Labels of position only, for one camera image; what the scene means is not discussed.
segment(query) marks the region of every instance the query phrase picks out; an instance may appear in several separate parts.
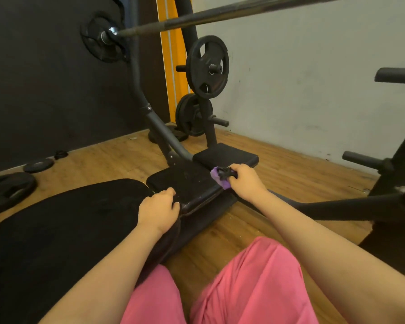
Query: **hand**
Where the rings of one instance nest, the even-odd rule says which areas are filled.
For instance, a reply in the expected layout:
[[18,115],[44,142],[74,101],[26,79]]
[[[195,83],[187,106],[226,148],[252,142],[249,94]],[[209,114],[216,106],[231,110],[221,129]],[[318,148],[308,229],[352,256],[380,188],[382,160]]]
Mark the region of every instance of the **hand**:
[[238,178],[231,176],[228,178],[228,181],[231,184],[231,188],[240,198],[254,203],[256,196],[267,191],[267,188],[253,168],[246,164],[232,164],[230,167],[237,172]]
[[174,195],[174,189],[169,187],[166,191],[146,197],[139,206],[138,226],[153,228],[161,235],[166,233],[176,222],[180,211],[178,202],[171,207]]

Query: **black wall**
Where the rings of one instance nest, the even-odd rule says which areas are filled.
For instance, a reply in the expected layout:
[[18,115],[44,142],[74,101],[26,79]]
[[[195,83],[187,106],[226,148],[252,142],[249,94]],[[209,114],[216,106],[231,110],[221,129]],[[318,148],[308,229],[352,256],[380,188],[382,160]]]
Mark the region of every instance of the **black wall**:
[[[128,92],[124,63],[102,63],[79,26],[97,10],[119,21],[111,0],[0,0],[0,170],[145,128]],[[140,0],[142,24],[156,0]],[[168,122],[158,34],[141,37],[142,86]]]

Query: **forearm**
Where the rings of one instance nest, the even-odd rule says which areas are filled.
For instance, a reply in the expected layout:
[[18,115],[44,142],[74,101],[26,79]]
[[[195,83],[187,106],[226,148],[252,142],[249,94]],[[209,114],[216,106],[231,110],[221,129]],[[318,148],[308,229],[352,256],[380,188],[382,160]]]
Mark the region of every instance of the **forearm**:
[[349,323],[405,322],[402,274],[270,192],[253,203]]
[[161,232],[137,227],[76,283],[40,324],[119,323]]

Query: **barbell bar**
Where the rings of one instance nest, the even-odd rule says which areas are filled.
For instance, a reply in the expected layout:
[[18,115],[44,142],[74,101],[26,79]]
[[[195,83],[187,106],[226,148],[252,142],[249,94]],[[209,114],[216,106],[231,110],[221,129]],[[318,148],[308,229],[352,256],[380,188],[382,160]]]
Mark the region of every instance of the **barbell bar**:
[[176,28],[186,28],[189,26],[208,24],[216,21],[224,21],[270,11],[284,10],[330,1],[336,0],[246,0],[177,18],[123,29],[114,32],[114,35],[118,37],[132,37],[136,35],[160,33]]

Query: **left hand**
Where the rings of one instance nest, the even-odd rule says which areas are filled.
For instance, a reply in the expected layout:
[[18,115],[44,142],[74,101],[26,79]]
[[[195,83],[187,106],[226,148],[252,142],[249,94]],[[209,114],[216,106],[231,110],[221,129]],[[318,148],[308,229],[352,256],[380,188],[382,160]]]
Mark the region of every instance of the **left hand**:
[[169,187],[153,196],[146,197],[139,206],[138,226],[150,227],[165,234],[176,222],[180,211],[178,202],[173,204],[175,191]]

